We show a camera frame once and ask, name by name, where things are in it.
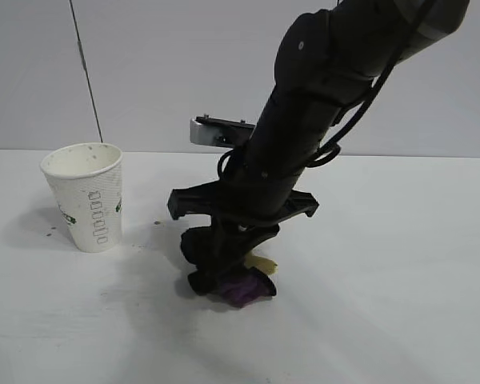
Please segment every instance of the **printed pattern on cup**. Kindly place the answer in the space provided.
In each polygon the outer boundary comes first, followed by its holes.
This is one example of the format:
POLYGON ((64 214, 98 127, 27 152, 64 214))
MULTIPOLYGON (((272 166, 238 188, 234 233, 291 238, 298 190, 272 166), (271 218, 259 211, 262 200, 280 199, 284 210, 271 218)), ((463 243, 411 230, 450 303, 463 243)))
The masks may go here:
POLYGON ((106 235, 109 233, 109 229, 106 227, 105 215, 102 209, 102 195, 99 193, 99 191, 95 191, 89 192, 88 197, 90 200, 90 212, 94 225, 93 236, 96 237, 96 242, 98 244, 105 244, 109 241, 109 238, 106 235))

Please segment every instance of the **metal bracket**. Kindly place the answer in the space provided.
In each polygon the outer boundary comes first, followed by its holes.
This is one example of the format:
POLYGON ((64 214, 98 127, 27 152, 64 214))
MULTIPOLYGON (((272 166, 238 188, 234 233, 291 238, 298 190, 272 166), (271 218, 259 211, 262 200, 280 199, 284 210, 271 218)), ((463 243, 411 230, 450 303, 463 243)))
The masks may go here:
POLYGON ((233 122, 205 114, 190 120, 190 142, 200 146, 235 148, 249 140, 254 128, 255 125, 244 120, 233 122))

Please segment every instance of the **green logo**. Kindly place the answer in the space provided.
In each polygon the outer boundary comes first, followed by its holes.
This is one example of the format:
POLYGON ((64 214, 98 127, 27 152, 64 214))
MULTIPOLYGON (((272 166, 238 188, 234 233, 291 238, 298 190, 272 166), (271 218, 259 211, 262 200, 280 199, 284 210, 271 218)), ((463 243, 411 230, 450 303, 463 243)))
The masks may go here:
POLYGON ((64 217, 64 219, 67 221, 67 223, 68 223, 69 225, 71 225, 71 224, 76 224, 76 223, 77 223, 77 219, 76 219, 76 218, 73 218, 73 217, 69 216, 68 214, 66 214, 66 213, 63 212, 62 210, 61 210, 61 212, 62 212, 62 216, 64 217))

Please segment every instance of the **black cable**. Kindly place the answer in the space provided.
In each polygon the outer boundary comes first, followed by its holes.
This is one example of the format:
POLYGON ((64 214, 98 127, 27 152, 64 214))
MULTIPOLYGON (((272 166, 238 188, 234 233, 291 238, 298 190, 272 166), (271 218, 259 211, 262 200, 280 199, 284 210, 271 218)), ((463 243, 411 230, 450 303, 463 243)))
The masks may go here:
POLYGON ((219 179, 222 179, 222 176, 224 174, 224 161, 231 157, 231 155, 233 154, 234 152, 234 149, 232 150, 228 150, 227 152, 225 152, 221 158, 218 160, 218 163, 217 163, 217 175, 218 175, 218 178, 219 179))
POLYGON ((409 30, 404 35, 402 42, 397 46, 397 48, 394 50, 394 52, 390 56, 390 59, 388 60, 386 67, 384 68, 378 80, 376 81, 375 85, 372 87, 371 91, 369 92, 367 99, 364 101, 363 104, 361 104, 359 109, 355 112, 354 116, 352 116, 352 118, 344 125, 344 127, 341 128, 340 131, 337 132, 329 141, 327 141, 326 144, 320 147, 313 156, 311 156, 311 159, 309 160, 309 164, 307 164, 306 166, 310 168, 314 168, 317 166, 316 165, 317 159, 323 156, 324 154, 329 154, 326 158, 328 158, 333 154, 336 154, 338 142, 341 139, 343 139, 357 125, 359 120, 361 120, 361 118, 365 115, 365 113, 371 107, 375 98, 380 92, 381 88, 384 86, 388 77, 391 75, 391 72, 393 72, 393 69, 398 64, 400 57, 402 56, 402 54, 407 48, 407 44, 412 39, 414 34, 418 31, 418 28, 420 27, 422 22, 425 20, 426 16, 428 15, 428 13, 430 12, 430 10, 432 9, 432 7, 435 5, 436 2, 437 0, 425 0, 422 6, 420 6, 418 12, 416 13, 416 17, 414 18, 413 22, 409 26, 409 30))

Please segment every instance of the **yellow object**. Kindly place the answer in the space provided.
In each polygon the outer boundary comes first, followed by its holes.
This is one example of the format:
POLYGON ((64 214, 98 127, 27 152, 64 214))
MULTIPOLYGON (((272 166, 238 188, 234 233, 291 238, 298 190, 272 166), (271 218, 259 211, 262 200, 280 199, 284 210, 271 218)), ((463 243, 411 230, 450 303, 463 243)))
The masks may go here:
POLYGON ((256 267, 264 274, 270 276, 275 274, 278 270, 278 265, 268 258, 261 258, 249 252, 246 256, 246 262, 244 262, 246 268, 256 267))

